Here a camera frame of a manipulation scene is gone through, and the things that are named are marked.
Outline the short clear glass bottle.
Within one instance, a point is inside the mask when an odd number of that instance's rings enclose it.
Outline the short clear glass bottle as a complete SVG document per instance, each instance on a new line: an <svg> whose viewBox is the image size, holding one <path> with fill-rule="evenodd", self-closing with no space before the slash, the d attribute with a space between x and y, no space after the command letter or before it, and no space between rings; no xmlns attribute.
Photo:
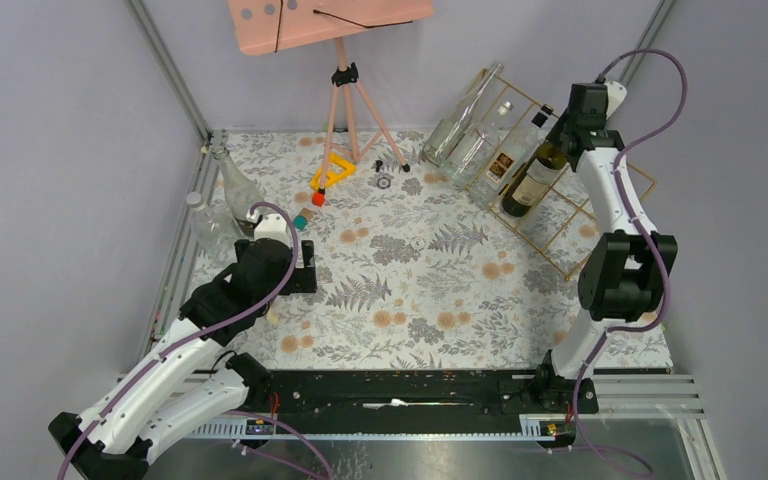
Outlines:
<svg viewBox="0 0 768 480"><path fill-rule="evenodd" d="M206 256L217 266L234 263L235 243L243 235L233 217L211 206L198 192L188 193L185 201L191 212L191 230Z"/></svg>

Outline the dark green wine bottle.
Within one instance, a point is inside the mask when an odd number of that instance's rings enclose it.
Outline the dark green wine bottle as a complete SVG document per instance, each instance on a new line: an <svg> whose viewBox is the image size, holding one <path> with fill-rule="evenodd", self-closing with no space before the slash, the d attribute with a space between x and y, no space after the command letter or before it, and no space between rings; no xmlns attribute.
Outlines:
<svg viewBox="0 0 768 480"><path fill-rule="evenodd" d="M544 141L515 174L502 198L502 210L512 217L523 217L542 198L566 163L566 155L549 141Z"/></svg>

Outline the frosted champagne bottle dark label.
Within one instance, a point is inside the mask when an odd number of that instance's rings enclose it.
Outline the frosted champagne bottle dark label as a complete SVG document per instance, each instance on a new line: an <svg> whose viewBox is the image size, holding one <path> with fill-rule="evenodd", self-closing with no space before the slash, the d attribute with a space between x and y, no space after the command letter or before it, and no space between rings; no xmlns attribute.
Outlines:
<svg viewBox="0 0 768 480"><path fill-rule="evenodd" d="M254 214L250 214L250 211L254 204L265 201L264 194L258 185L236 166L224 144L213 145L210 151L222 174L224 197L230 214L242 234L253 238L262 213L260 208L256 208Z"/></svg>

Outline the clear bottle black cap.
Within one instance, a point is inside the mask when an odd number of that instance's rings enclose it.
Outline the clear bottle black cap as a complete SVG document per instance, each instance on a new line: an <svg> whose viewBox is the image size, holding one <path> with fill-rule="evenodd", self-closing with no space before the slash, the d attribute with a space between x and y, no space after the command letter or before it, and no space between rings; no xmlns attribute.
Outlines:
<svg viewBox="0 0 768 480"><path fill-rule="evenodd" d="M542 142L546 134L544 124L553 112L550 105L544 104L529 123L509 131L469 189L469 196L476 205L489 210L496 203L512 175Z"/></svg>

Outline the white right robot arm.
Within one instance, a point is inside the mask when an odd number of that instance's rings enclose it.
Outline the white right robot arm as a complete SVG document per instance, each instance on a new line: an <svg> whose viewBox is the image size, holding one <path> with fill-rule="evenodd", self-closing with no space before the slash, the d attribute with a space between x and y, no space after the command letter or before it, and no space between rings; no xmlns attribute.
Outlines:
<svg viewBox="0 0 768 480"><path fill-rule="evenodd" d="M497 413L594 413L608 338L662 312L677 255L630 184L626 146L605 127L600 84L520 168L500 207L404 181L316 220L320 290L293 306L308 404Z"/></svg>

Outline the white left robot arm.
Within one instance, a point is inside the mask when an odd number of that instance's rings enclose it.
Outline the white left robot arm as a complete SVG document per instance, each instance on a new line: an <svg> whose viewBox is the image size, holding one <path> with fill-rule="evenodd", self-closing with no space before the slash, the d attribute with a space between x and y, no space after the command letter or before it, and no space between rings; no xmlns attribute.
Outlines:
<svg viewBox="0 0 768 480"><path fill-rule="evenodd" d="M317 290L315 247L274 239L235 244L236 262L197 287L154 348L101 400L62 412L48 431L64 454L58 476L141 479L161 454L217 415L273 400L273 375L225 349L278 295Z"/></svg>

